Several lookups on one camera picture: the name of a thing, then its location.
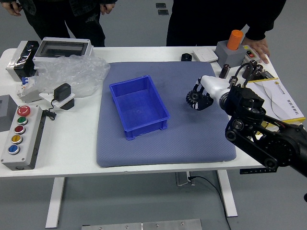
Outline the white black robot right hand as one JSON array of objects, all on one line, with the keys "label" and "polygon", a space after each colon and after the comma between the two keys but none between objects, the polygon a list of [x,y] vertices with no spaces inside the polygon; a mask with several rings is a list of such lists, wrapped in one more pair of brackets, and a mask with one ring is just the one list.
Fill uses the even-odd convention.
[{"label": "white black robot right hand", "polygon": [[191,108],[201,111],[214,101],[225,110],[225,102],[230,92],[229,83],[225,79],[203,75],[198,78],[195,86],[186,96],[186,102]]}]

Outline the person's left hand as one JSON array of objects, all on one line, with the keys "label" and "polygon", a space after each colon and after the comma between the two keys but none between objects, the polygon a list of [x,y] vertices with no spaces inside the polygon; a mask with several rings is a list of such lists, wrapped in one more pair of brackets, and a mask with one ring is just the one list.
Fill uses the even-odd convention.
[{"label": "person's left hand", "polygon": [[269,64],[269,60],[267,59],[267,57],[270,56],[270,51],[266,38],[261,40],[251,40],[247,37],[244,37],[241,44],[250,46],[252,49],[255,50],[262,62],[264,62],[265,64]]},{"label": "person's left hand", "polygon": [[100,12],[102,15],[105,15],[105,14],[110,14],[111,11],[114,9],[115,7],[115,3],[112,3],[112,4],[100,4]]}]

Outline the person's right hand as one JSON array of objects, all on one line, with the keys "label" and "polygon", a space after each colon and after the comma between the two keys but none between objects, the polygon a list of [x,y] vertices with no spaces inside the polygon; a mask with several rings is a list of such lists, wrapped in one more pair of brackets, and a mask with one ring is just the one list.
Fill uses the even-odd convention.
[{"label": "person's right hand", "polygon": [[12,16],[21,16],[22,6],[15,0],[0,1],[1,6]]}]

